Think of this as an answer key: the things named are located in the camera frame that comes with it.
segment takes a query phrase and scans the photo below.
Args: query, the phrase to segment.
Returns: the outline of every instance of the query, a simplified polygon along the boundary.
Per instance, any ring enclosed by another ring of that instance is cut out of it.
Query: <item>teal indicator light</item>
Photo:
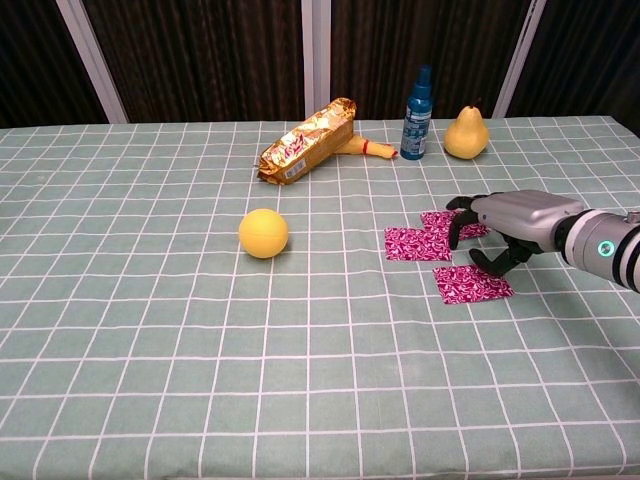
[[[598,245],[598,253],[603,257],[610,257],[613,255],[614,250],[615,246],[613,245],[613,242],[610,242],[609,240],[600,242],[600,245]]]

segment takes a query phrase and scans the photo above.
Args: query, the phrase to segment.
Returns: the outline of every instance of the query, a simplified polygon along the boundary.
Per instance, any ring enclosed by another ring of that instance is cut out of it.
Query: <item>bottle cap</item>
[[[431,95],[431,65],[422,65],[418,81],[413,84],[412,97],[427,100]]]

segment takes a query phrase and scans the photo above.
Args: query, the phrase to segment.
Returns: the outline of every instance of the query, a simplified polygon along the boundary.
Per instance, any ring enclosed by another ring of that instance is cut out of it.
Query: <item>yellow ball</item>
[[[278,255],[287,245],[289,227],[277,212],[259,208],[249,212],[238,227],[240,244],[245,251],[257,258]]]

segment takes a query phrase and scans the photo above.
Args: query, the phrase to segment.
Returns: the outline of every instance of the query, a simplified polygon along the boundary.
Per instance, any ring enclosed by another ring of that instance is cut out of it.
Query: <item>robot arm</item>
[[[456,197],[447,209],[463,210],[451,223],[452,250],[462,227],[473,223],[499,232],[506,241],[507,249],[494,260],[478,249],[469,252],[489,274],[502,276],[534,254],[560,252],[579,270],[640,289],[640,212],[621,216],[585,209],[576,200],[537,190]]]

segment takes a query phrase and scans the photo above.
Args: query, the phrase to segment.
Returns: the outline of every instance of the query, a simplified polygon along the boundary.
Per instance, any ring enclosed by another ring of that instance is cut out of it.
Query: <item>black curtain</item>
[[[640,135],[640,2],[548,0],[507,115],[610,115]]]
[[[493,113],[529,0],[333,0],[331,95],[359,118],[401,118],[420,64],[432,65],[433,117],[482,98]]]
[[[0,128],[106,121],[55,0],[0,0]]]
[[[84,0],[131,122],[304,118],[300,0]]]

